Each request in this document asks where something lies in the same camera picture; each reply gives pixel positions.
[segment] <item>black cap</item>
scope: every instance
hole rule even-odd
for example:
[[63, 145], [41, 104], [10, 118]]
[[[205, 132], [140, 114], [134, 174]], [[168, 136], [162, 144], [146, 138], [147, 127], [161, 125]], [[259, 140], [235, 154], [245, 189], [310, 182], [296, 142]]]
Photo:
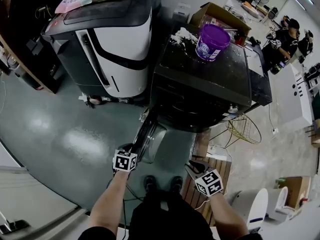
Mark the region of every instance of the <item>black cap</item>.
[[290, 19], [288, 25], [289, 25], [290, 28], [294, 28], [294, 29], [296, 29], [296, 30], [300, 29], [299, 22], [296, 21], [294, 18], [291, 18], [291, 19]]

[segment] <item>fiducial marker cube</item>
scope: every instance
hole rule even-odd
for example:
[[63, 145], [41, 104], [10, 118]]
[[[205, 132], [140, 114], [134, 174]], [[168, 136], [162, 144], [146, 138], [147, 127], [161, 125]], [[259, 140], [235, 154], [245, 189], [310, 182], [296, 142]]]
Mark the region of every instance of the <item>fiducial marker cube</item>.
[[137, 167], [138, 155], [122, 150], [115, 150], [113, 157], [113, 169], [124, 172], [131, 172]]
[[216, 169], [197, 178], [194, 182], [198, 191], [207, 197], [211, 197], [224, 189], [221, 176]]

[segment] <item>metal basket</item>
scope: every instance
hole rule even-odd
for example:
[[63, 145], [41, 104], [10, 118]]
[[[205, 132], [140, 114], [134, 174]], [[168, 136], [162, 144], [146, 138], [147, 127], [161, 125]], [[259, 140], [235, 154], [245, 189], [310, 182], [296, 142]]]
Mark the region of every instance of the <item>metal basket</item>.
[[258, 127], [245, 114], [229, 120], [225, 126], [232, 135], [251, 144], [259, 144], [262, 140]]

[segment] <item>glove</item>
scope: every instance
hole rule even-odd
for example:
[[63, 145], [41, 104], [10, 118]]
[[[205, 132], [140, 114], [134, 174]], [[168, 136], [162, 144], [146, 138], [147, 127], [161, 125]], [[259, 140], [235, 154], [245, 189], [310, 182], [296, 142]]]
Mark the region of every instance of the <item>glove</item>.
[[266, 39], [268, 40], [273, 40], [275, 39], [277, 36], [276, 36], [276, 32], [271, 32], [269, 34], [266, 35]]
[[275, 50], [279, 49], [279, 47], [281, 47], [281, 41], [280, 40], [271, 40], [271, 47]]

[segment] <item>forearm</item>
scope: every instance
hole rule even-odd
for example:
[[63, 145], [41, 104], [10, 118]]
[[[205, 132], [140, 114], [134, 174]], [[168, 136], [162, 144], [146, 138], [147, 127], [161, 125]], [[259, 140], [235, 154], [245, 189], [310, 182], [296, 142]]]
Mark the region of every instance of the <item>forearm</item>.
[[128, 176], [129, 172], [125, 171], [118, 171], [114, 175], [108, 188], [93, 206], [91, 227], [107, 228], [117, 236]]
[[216, 229], [222, 240], [236, 240], [249, 234], [246, 223], [236, 214], [222, 193], [211, 196], [210, 205]]
[[282, 49], [281, 47], [279, 47], [278, 51], [287, 59], [291, 59], [291, 56], [288, 52], [286, 52], [284, 49]]

